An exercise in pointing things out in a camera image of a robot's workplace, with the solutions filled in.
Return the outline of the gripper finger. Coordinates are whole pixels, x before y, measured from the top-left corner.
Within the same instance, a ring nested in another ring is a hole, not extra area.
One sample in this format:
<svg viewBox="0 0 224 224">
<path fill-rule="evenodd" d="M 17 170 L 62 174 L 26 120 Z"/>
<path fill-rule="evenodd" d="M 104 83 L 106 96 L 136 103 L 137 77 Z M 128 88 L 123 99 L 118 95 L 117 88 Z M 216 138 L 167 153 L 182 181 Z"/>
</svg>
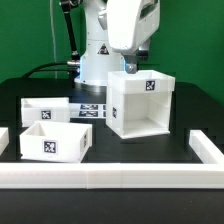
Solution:
<svg viewBox="0 0 224 224">
<path fill-rule="evenodd" d="M 125 71 L 127 73 L 136 73 L 137 72 L 137 59 L 133 55 L 125 55 Z"/>
</svg>

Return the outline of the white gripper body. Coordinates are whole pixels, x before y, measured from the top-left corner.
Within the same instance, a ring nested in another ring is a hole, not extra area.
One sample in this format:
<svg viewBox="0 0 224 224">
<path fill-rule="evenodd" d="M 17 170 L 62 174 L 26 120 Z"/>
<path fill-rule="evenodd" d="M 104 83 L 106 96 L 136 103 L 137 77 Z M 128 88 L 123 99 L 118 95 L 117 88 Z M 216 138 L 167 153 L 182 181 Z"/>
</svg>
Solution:
<svg viewBox="0 0 224 224">
<path fill-rule="evenodd" d="M 160 0 L 108 0 L 108 39 L 112 51 L 136 61 L 138 49 L 160 23 Z"/>
</svg>

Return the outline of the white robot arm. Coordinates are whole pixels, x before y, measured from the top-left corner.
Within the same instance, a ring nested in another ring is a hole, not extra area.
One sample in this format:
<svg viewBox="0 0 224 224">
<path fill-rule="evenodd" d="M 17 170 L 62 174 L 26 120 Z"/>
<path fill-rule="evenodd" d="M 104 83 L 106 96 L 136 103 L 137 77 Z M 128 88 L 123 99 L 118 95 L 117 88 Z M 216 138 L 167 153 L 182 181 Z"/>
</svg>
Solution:
<svg viewBox="0 0 224 224">
<path fill-rule="evenodd" d="M 75 83 L 97 90 L 107 85 L 111 71 L 136 73 L 159 27 L 160 0 L 84 0 L 83 6 L 86 50 Z"/>
</svg>

